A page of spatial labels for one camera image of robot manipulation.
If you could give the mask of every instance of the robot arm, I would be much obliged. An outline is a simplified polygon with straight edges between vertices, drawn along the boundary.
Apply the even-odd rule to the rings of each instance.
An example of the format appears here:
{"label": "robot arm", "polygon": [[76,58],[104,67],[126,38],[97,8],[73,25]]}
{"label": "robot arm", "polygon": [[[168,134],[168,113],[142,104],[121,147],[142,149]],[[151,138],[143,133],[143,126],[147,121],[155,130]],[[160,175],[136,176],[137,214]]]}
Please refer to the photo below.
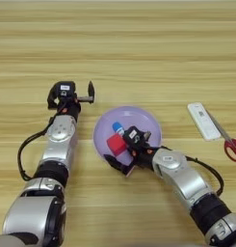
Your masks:
{"label": "robot arm", "polygon": [[159,149],[153,156],[155,174],[171,185],[211,246],[236,243],[236,213],[231,212],[211,186],[177,151]]}
{"label": "robot arm", "polygon": [[[188,157],[178,151],[150,147],[149,136],[149,132],[142,132],[135,126],[124,131],[122,138],[134,158],[130,167],[145,166],[170,185],[204,234],[207,244],[236,247],[236,213],[228,209],[212,187],[188,164]],[[112,167],[125,175],[132,169],[110,155],[105,157]]]}
{"label": "robot arm", "polygon": [[[89,88],[92,88],[93,95],[89,96],[88,102],[92,103],[92,83]],[[50,91],[48,108],[58,109],[58,114],[47,130],[48,144],[37,171],[6,215],[0,246],[57,247],[64,241],[65,189],[77,143],[76,123],[81,111],[74,91],[73,82],[59,82]],[[58,105],[52,103],[57,97]]]}

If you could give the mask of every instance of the purple bowl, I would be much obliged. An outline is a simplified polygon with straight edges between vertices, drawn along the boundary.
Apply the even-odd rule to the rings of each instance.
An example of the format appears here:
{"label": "purple bowl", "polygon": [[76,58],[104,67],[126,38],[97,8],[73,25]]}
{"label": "purple bowl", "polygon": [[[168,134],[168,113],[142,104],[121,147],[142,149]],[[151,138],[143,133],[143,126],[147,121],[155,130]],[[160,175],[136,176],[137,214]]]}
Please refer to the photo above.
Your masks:
{"label": "purple bowl", "polygon": [[[122,106],[103,114],[95,126],[93,133],[93,143],[97,152],[102,158],[104,158],[104,154],[113,155],[107,145],[107,140],[115,134],[113,131],[114,122],[120,122],[124,129],[135,125],[142,131],[150,131],[150,146],[158,147],[161,145],[161,128],[153,116],[138,107]],[[116,159],[125,165],[129,165],[133,160],[133,157],[129,154],[128,151],[124,151],[122,154],[117,156]]]}

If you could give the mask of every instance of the red object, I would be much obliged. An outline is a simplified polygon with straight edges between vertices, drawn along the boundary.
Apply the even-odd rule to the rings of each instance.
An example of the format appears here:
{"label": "red object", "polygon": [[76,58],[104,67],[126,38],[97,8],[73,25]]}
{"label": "red object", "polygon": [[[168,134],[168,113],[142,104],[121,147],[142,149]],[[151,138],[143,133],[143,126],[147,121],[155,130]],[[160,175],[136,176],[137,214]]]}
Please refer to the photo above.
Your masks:
{"label": "red object", "polygon": [[231,160],[236,162],[236,139],[229,138],[225,140],[224,151]]}
{"label": "red object", "polygon": [[122,140],[122,138],[119,134],[115,134],[115,135],[111,136],[107,140],[107,145],[108,145],[109,149],[112,151],[112,153],[114,154],[114,156],[118,156],[126,150],[126,144]]}

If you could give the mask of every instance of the red scissors handle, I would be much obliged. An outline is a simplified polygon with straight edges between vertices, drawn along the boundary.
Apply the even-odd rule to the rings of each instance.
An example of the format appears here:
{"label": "red scissors handle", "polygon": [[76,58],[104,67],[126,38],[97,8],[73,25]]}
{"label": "red scissors handle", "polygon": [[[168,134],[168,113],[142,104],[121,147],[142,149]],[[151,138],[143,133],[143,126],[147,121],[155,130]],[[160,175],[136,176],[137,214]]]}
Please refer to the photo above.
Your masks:
{"label": "red scissors handle", "polygon": [[236,139],[231,139],[231,141],[232,143],[228,141],[224,142],[224,151],[231,160],[236,162]]}

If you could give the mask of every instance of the table surface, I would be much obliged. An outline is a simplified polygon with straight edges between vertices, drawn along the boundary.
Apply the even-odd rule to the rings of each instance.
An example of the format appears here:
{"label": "table surface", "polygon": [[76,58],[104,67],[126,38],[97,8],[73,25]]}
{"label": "table surface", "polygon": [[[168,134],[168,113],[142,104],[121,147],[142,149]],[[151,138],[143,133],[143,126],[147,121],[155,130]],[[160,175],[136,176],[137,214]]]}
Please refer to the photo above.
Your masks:
{"label": "table surface", "polygon": [[[125,178],[96,154],[96,121],[121,105],[149,111],[164,145],[215,167],[222,199],[236,212],[236,163],[223,139],[201,138],[187,110],[202,102],[236,138],[236,2],[0,3],[0,233],[24,186],[17,149],[47,124],[47,94],[60,80],[74,80],[78,95],[89,80],[96,89],[96,103],[79,117],[64,246],[204,243],[170,187],[146,170]],[[25,150],[28,174],[45,144],[41,138]]]}

